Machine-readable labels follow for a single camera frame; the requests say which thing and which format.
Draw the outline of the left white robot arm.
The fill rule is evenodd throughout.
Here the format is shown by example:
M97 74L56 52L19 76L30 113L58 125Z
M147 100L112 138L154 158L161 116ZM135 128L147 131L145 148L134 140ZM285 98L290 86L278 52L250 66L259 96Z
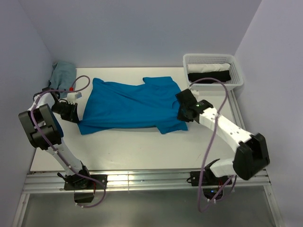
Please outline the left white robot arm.
M57 175L76 189L87 189L92 184L92 176L65 144L63 130L55 117L58 114L62 120L79 123L78 104L75 102L79 97L81 93L60 100L57 90L46 87L34 94L33 104L18 118L30 144L48 152L64 168L65 175Z

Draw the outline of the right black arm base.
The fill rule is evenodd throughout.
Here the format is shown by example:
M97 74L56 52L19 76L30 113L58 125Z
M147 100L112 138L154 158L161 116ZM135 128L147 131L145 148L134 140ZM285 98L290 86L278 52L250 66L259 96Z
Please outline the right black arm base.
M227 175L222 177L216 177L210 170L212 164L217 162L219 159L216 159L205 166L202 186L215 186L214 188L204 188L203 194L207 199L212 199L217 191L223 186L223 184L229 179ZM191 171L190 177L187 179L187 183L191 184L192 187L198 186L199 183L200 172L199 171Z

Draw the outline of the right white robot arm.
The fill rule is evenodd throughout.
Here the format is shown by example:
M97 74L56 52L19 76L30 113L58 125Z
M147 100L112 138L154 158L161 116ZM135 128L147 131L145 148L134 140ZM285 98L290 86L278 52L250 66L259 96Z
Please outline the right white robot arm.
M255 135L238 127L220 115L206 100L197 101L189 89L176 94L180 104L178 119L184 122L197 122L212 130L223 139L234 152L234 157L217 159L203 167L205 180L216 184L221 177L237 175L249 180L269 165L270 159L265 137Z

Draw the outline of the bright blue t-shirt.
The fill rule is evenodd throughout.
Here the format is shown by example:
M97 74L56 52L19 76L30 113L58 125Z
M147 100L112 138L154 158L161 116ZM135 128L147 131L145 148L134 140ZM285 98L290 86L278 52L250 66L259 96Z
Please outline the bright blue t-shirt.
M83 118L81 135L109 129L156 127L161 134L187 131L177 119L181 90L171 77L144 77L141 85L105 82L94 78Z

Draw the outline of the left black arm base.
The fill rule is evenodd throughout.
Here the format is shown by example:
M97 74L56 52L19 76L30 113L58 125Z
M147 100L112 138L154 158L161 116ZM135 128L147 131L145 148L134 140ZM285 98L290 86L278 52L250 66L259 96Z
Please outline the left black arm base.
M83 178L76 174L65 175L57 173L57 176L64 180L64 190L74 191L74 201L80 204L91 203L95 197L96 190L105 190L107 186L107 177L105 174L91 175L84 166L79 174L87 178Z

